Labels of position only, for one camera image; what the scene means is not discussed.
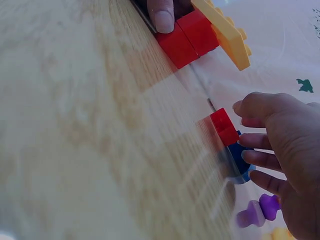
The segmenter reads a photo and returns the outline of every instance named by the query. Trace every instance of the wooden table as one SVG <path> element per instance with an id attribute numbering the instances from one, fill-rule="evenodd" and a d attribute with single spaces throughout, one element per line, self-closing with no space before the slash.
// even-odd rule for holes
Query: wooden table
<path id="1" fill-rule="evenodd" d="M 0 1 L 0 230 L 230 239 L 211 109 L 173 69 L 129 0 Z"/>

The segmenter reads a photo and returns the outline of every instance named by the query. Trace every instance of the lego brick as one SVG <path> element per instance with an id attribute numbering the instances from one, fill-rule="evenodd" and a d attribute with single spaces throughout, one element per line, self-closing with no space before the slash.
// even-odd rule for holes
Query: lego brick
<path id="1" fill-rule="evenodd" d="M 224 146 L 239 140 L 239 135 L 224 108 L 212 113 L 210 118 Z"/>
<path id="2" fill-rule="evenodd" d="M 212 31 L 211 22 L 198 9 L 176 22 L 200 57 L 219 46 L 216 34 Z"/>
<path id="3" fill-rule="evenodd" d="M 264 217 L 269 221 L 275 220 L 277 211 L 281 209 L 278 197 L 276 195 L 269 196 L 264 193 L 259 198 L 259 203 Z"/>
<path id="4" fill-rule="evenodd" d="M 236 174 L 239 174 L 232 178 L 232 182 L 234 184 L 244 184 L 250 181 L 250 177 L 248 175 L 249 170 L 255 170 L 256 166 L 246 163 L 242 158 L 242 152 L 244 150 L 253 150 L 252 148 L 241 146 L 239 143 L 234 143 L 228 146 L 228 149 L 232 155 L 232 158 L 235 162 L 235 165 L 238 169 Z"/>
<path id="5" fill-rule="evenodd" d="M 259 202 L 256 200 L 249 201 L 246 210 L 236 215 L 236 222 L 240 228 L 246 228 L 252 224 L 262 227 L 266 222 L 266 218 L 260 208 Z"/>
<path id="6" fill-rule="evenodd" d="M 247 148 L 247 147 L 244 147 L 244 146 L 241 146 L 239 143 L 234 143 L 234 144 L 231 144 L 228 146 L 231 154 L 232 154 L 232 157 L 234 159 L 234 162 L 237 166 L 237 168 L 239 169 L 239 173 L 240 175 L 244 174 L 245 172 L 248 171 L 248 169 L 250 168 L 250 164 L 249 163 L 246 163 L 244 161 L 244 159 L 242 158 L 241 156 L 241 153 L 244 151 L 244 150 L 252 150 L 252 148 Z"/>
<path id="7" fill-rule="evenodd" d="M 242 71 L 249 67 L 251 50 L 244 43 L 247 39 L 245 31 L 242 28 L 235 28 L 233 20 L 230 17 L 224 17 L 221 9 L 214 7 L 211 2 L 191 0 L 191 3 L 212 23 L 219 45 L 237 68 Z"/>
<path id="8" fill-rule="evenodd" d="M 181 69 L 199 58 L 177 23 L 174 24 L 173 32 L 167 34 L 158 32 L 155 38 L 177 69 Z"/>
<path id="9" fill-rule="evenodd" d="M 287 228 L 276 227 L 272 232 L 273 240 L 294 240 L 295 238 Z"/>

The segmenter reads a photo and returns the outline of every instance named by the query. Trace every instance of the purple toy piece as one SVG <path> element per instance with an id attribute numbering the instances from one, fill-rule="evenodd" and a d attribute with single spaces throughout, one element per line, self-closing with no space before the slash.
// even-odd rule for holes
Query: purple toy piece
<path id="1" fill-rule="evenodd" d="M 236 215 L 236 222 L 240 228 L 246 228 L 251 224 L 262 227 L 265 224 L 265 221 L 266 218 L 261 210 L 259 202 L 256 200 L 249 201 L 246 210 L 243 210 Z"/>
<path id="2" fill-rule="evenodd" d="M 262 194 L 259 203 L 264 217 L 269 221 L 275 220 L 277 211 L 281 209 L 278 197 L 276 195 L 269 196 L 267 194 Z"/>

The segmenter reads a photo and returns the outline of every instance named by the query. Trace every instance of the fingernail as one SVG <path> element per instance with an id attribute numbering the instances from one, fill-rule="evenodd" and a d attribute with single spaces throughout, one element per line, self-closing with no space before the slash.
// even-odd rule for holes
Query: fingernail
<path id="1" fill-rule="evenodd" d="M 241 152 L 241 158 L 244 160 L 245 159 L 245 152 L 246 152 L 247 150 L 243 150 L 242 152 Z"/>
<path id="2" fill-rule="evenodd" d="M 253 172 L 253 170 L 249 170 L 249 171 L 248 171 L 248 176 L 249 176 L 249 178 L 251 178 L 251 177 L 250 177 L 250 174 L 251 174 L 252 172 Z"/>
<path id="3" fill-rule="evenodd" d="M 233 104 L 232 108 L 234 111 L 237 111 L 241 105 L 242 101 L 237 101 L 235 104 Z"/>
<path id="4" fill-rule="evenodd" d="M 159 33 L 168 34 L 175 28 L 175 20 L 168 11 L 158 11 L 154 15 L 155 28 Z"/>
<path id="5" fill-rule="evenodd" d="M 246 134 L 246 133 L 241 133 L 241 135 L 239 136 L 239 140 L 236 141 L 237 144 L 241 145 L 241 143 L 240 143 L 240 138 L 241 138 L 243 135 L 245 135 L 245 134 Z"/>

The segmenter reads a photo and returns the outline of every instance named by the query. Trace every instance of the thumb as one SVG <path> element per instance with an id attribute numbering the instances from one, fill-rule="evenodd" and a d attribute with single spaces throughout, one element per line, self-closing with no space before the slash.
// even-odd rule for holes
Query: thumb
<path id="1" fill-rule="evenodd" d="M 173 0 L 147 0 L 147 8 L 156 30 L 162 34 L 174 30 L 175 14 Z"/>

